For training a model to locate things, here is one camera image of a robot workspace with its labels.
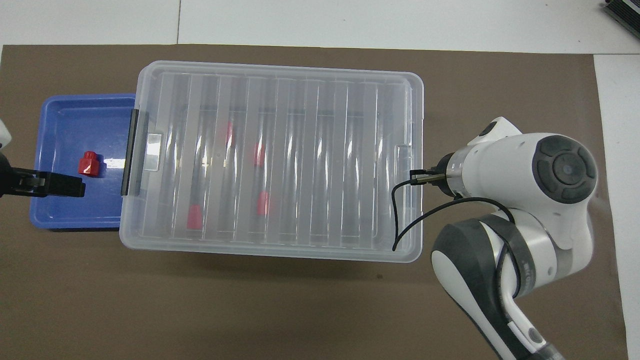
black cable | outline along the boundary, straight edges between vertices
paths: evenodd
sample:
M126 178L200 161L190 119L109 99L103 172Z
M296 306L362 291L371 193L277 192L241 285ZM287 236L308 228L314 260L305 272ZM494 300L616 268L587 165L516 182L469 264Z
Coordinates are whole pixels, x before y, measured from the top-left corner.
M488 204L491 204L491 205L494 205L494 206L498 207L500 210L502 210L503 213L505 213L505 215L507 215L507 218L509 219L509 221L512 224L516 223L515 219L513 218L513 214L511 214L509 209L505 205L502 205L501 203L497 202L496 200L492 200L492 199L489 199L489 198L486 198L486 197L466 197L466 198L463 198L463 199L453 200L453 201L447 202L445 204L442 204L440 206L437 206L437 207L427 211L426 213L422 214L421 216L419 216L414 221L412 221L409 225L407 225L407 227L405 227L404 230L402 230L402 232L398 236L396 236L396 240L394 241L394 246L392 247L392 250L396 251L398 243L400 242L400 239L404 236L404 234L406 234L409 230L411 230L412 227L414 227L417 224L419 224L425 218L437 213L440 210L446 209L449 206L461 204L462 202L474 202L474 201L486 202Z
M398 210L397 210L397 205L396 205L396 190L400 189L401 187L403 187L404 185L409 185L413 182L413 180L407 180L407 181L403 181L402 183L399 183L398 185L395 185L393 189L391 189L391 203L394 206L394 220L396 221L396 239L398 237Z

translucent plastic container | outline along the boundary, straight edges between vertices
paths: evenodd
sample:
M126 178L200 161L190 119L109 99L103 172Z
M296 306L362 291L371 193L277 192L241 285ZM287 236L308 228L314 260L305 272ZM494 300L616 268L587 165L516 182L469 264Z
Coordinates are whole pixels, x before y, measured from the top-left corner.
M409 262L392 187L422 168L415 74L156 61L138 78L120 238L135 249ZM419 186L397 192L420 215Z

brown mat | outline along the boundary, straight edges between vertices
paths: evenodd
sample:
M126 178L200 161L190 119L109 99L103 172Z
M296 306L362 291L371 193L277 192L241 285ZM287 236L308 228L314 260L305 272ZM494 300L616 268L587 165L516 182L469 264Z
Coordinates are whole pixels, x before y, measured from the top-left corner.
M497 116L523 132L583 142L600 168L596 245L583 271L518 301L568 359L626 359L593 57L211 45L6 45L4 151L31 168L40 106L63 94L135 92L154 60L403 70L425 84L425 166ZM425 209L446 200L425 192ZM5 359L493 359L429 260L461 205L425 223L411 264L129 250L116 232L61 233L29 223L29 200L0 199L0 357Z

container lid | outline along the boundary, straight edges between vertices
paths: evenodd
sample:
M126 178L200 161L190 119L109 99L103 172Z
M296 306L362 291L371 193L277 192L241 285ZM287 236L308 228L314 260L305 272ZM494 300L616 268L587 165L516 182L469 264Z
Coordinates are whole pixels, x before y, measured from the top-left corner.
M156 61L138 121L120 238L137 249L409 262L391 251L392 187L422 167L415 74ZM399 219L421 212L418 186Z
M81 176L79 160L95 152L97 177L83 176L84 197L34 197L31 223L45 229L118 227L122 169L135 94L59 95L42 105L34 169Z

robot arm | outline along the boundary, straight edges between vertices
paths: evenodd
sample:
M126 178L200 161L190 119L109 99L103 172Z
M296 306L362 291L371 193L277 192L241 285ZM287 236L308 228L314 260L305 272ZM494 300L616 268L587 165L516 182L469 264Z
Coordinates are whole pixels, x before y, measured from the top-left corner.
M431 253L442 286L500 358L564 359L513 299L589 263L591 154L565 136L523 135L500 117L434 169L446 175L432 181L443 192L496 200L515 219L498 211L447 225Z

